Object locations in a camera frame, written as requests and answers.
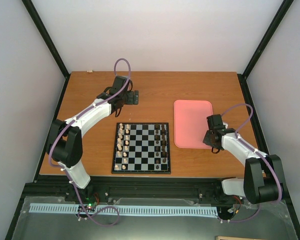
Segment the pink plastic tray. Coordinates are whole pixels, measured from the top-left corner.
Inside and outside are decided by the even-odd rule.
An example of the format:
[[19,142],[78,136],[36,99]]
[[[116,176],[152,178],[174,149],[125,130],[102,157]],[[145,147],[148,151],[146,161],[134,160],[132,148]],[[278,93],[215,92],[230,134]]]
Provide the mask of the pink plastic tray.
[[207,117],[213,107],[206,100],[176,100],[174,102],[174,144],[182,149],[210,149],[203,140],[208,131]]

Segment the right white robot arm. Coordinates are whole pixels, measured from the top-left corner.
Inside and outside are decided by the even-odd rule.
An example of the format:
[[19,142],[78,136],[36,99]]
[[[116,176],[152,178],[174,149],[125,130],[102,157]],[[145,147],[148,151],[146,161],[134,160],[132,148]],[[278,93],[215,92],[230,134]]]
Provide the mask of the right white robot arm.
[[280,202],[286,188],[280,157],[253,147],[235,129],[229,128],[220,114],[208,116],[206,120],[208,130],[203,143],[210,146],[214,154],[228,151],[244,166],[243,178],[221,181],[223,193],[243,197],[252,204]]

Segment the black aluminium frame rail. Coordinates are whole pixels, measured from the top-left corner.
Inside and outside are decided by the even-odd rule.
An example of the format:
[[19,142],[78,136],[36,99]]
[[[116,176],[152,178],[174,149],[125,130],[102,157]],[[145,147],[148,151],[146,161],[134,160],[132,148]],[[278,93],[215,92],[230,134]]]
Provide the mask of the black aluminium frame rail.
[[[103,203],[110,198],[177,198],[218,204],[232,200],[223,193],[218,178],[93,176],[88,186],[78,192],[84,202],[100,200]],[[60,175],[40,175],[24,186],[22,196],[77,199],[73,185]]]

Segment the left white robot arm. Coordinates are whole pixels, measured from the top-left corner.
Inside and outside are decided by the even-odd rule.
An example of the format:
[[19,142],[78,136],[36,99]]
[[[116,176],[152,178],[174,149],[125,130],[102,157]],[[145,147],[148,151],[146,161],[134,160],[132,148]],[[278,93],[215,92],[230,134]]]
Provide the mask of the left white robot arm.
[[89,185],[91,178],[82,163],[83,136],[102,119],[113,113],[118,116],[124,105],[132,105],[132,89],[132,80],[116,76],[113,85],[105,88],[88,107],[66,120],[54,120],[50,126],[46,146],[49,164],[68,175],[82,201],[89,201],[94,195],[94,188]]

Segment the dark rook chess piece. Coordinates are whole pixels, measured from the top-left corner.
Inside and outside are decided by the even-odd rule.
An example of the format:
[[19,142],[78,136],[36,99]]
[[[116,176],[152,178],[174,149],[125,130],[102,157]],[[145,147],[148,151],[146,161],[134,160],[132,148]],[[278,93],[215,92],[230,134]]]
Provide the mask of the dark rook chess piece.
[[161,125],[161,132],[162,132],[162,133],[165,133],[165,132],[166,132],[166,129],[165,129],[165,125],[164,125],[164,124]]

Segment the black white chessboard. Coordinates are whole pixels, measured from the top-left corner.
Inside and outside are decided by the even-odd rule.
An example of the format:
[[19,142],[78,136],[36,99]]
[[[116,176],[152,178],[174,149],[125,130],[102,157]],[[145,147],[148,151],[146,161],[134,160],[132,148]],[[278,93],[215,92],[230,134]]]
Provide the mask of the black white chessboard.
[[[167,122],[123,122],[123,129],[116,124],[114,139],[114,150],[111,172],[113,174],[170,174],[170,130]],[[159,130],[155,130],[155,125],[159,124]],[[165,126],[165,133],[161,131],[161,125]],[[156,144],[155,135],[159,136],[159,144]],[[162,141],[166,141],[166,157],[162,155]],[[115,170],[115,165],[120,166],[120,170]],[[126,165],[126,170],[122,170],[122,165]]]

